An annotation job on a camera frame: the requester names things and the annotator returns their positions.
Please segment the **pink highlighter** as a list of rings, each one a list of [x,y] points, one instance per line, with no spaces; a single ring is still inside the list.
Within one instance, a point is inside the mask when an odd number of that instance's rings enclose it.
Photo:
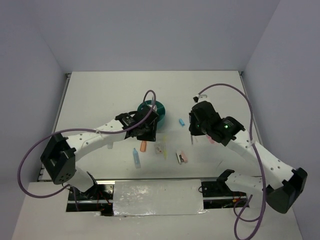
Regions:
[[[209,135],[206,135],[206,137],[211,144],[215,143],[215,141]]]

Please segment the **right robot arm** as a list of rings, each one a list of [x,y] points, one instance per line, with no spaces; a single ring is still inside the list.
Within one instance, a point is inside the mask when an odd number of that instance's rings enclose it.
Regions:
[[[195,104],[190,113],[189,131],[193,136],[208,135],[253,164],[262,164],[266,181],[266,203],[285,214],[303,192],[308,174],[299,167],[284,163],[259,143],[250,139],[250,133],[231,116],[220,117],[209,101]]]

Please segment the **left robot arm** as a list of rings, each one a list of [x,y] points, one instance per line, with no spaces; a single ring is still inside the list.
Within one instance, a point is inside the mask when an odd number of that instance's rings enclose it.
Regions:
[[[154,142],[158,118],[156,107],[143,104],[139,110],[121,113],[93,131],[70,136],[57,133],[50,137],[40,160],[55,185],[69,184],[91,200],[100,188],[93,175],[76,162],[95,150],[104,146],[111,148],[115,142],[128,138]]]

